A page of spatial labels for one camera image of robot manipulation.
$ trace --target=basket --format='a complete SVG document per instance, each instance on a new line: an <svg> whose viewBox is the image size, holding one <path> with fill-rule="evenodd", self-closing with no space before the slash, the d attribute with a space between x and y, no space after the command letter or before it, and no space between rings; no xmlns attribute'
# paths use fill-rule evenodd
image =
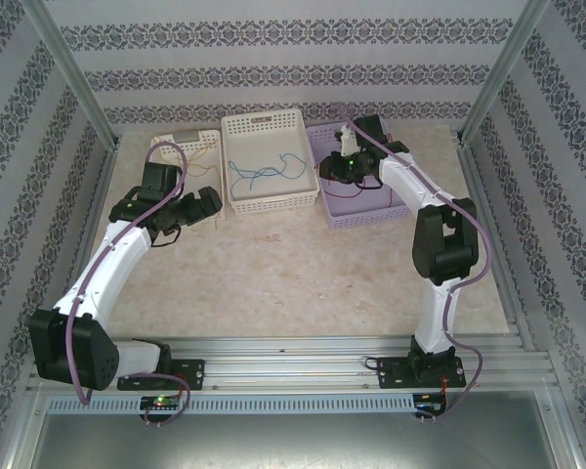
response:
<svg viewBox="0 0 586 469"><path fill-rule="evenodd" d="M315 163L318 164L332 151L341 150L341 144L334 137L334 133L341 130L343 125L344 122L324 124L309 127L306 130L313 149ZM372 176L368 176L365 179L365 184L371 187L378 183ZM377 191L362 191L360 195L353 198L339 198L334 195L352 196L358 193L358 189L354 185L322 179L321 192L328 225L332 229L392 220L410 214L410 210L403 200L386 185Z"/></svg>
<svg viewBox="0 0 586 469"><path fill-rule="evenodd" d="M187 160L195 155L196 159L193 161L205 168L214 166L217 171L210 169L204 171L200 167L189 166L187 177L185 178L184 193L195 192L206 187L211 186L220 199L222 205L226 204L226 191L224 191L224 171L222 168L222 143L220 132L218 130L189 130L174 132L173 134L159 135L154 137L151 144L166 141L178 144L181 149L185 151ZM200 155L199 151L206 149L206 152ZM174 164L183 167L183 161L178 152L171 147L160 147L154 151L150 159L154 163ZM226 212L222 208L218 216L219 220L226 220Z"/></svg>
<svg viewBox="0 0 586 469"><path fill-rule="evenodd" d="M313 170L311 145L299 109L232 115L222 119L226 184L237 214L313 205L319 182ZM263 168L283 176L241 178Z"/></svg>

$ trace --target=marble surface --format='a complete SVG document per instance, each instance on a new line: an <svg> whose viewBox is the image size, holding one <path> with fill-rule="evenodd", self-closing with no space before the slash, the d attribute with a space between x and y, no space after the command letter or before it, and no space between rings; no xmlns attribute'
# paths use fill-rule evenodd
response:
<svg viewBox="0 0 586 469"><path fill-rule="evenodd" d="M467 196L446 126L390 128L444 189ZM152 135L127 132L113 170L110 207L141 180ZM124 285L109 333L126 336L323 336L414 332L423 280L411 260L414 218L330 230L313 207L236 216L184 228L150 250ZM476 269L483 264L481 260ZM491 274L461 293L457 332L505 333Z"/></svg>

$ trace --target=purple plastic basket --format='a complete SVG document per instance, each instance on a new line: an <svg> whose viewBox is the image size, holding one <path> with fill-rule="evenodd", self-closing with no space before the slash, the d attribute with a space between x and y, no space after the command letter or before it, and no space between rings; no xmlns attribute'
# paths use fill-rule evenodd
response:
<svg viewBox="0 0 586 469"><path fill-rule="evenodd" d="M332 151L341 150L341 144L335 139L334 132L341 130L343 124L343 122L324 124L306 129L315 163L319 163ZM330 228L354 227L363 223L406 217L410 214L403 200L386 185L378 191L362 191L360 195L353 198L339 198L330 194L354 195L359 189L353 184L345 185L335 181L319 180L323 206ZM378 183L369 176L365 184L372 187Z"/></svg>

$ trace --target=wall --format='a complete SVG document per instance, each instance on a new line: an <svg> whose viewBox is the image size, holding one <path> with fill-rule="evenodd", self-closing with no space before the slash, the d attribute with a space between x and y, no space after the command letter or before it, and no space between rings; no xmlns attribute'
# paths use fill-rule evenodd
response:
<svg viewBox="0 0 586 469"><path fill-rule="evenodd" d="M460 127L525 0L48 0L118 133L337 103Z"/></svg>
<svg viewBox="0 0 586 469"><path fill-rule="evenodd" d="M0 0L0 448L30 372L26 319L67 288L104 158L21 5Z"/></svg>
<svg viewBox="0 0 586 469"><path fill-rule="evenodd" d="M586 453L586 0L548 6L472 152Z"/></svg>

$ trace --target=white plastic basket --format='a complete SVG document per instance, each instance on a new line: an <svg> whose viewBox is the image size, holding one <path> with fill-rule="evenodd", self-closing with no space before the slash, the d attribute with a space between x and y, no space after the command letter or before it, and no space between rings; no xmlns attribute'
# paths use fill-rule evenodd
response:
<svg viewBox="0 0 586 469"><path fill-rule="evenodd" d="M222 119L226 184L230 205L237 214L266 212L289 207L313 205L319 192L314 171L313 154L302 112L283 109L251 114L231 115ZM297 179L281 176L260 177L253 182L242 179L230 168L230 162L240 170L259 171L273 167L299 174Z"/></svg>
<svg viewBox="0 0 586 469"><path fill-rule="evenodd" d="M210 169L205 171L197 166L189 166L187 177L185 178L185 192L195 192L195 196L199 197L197 191L211 186L219 194L222 204L226 205L226 191L224 190L224 171L222 162L222 142L220 132L218 130L200 130L200 131L180 131L173 134L159 135L154 137L151 144L157 142L173 142L178 144L181 149L185 151L187 160L191 160L193 156L196 159L194 164L199 164L205 168L214 166L217 171ZM183 161L180 154L172 147L160 147L152 154L151 160L154 163L174 164L183 167ZM222 209L219 212L219 220L226 220L226 212Z"/></svg>

